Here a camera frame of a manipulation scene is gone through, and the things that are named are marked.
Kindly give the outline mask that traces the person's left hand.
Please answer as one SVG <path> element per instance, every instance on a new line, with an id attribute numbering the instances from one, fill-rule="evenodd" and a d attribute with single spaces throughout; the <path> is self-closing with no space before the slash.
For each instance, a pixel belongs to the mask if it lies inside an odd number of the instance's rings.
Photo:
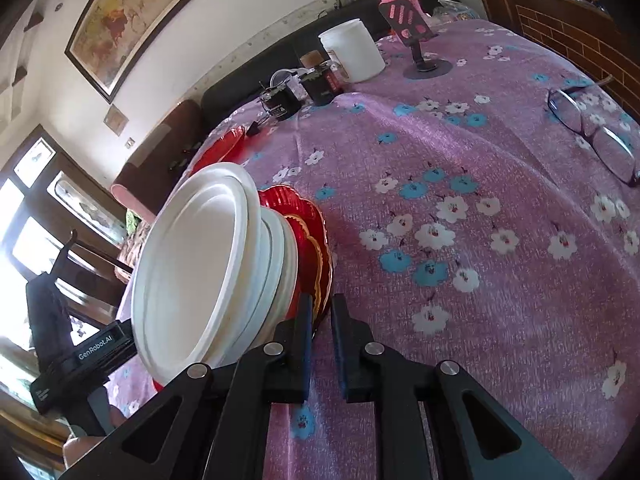
<path id="1" fill-rule="evenodd" d="M 127 417 L 122 414 L 116 406 L 110 406 L 111 422 L 115 427 L 119 427 L 126 422 Z M 70 436 L 63 445 L 63 460 L 66 469 L 70 469 L 74 463 L 83 458 L 93 448 L 95 448 L 103 437 L 73 437 Z"/>

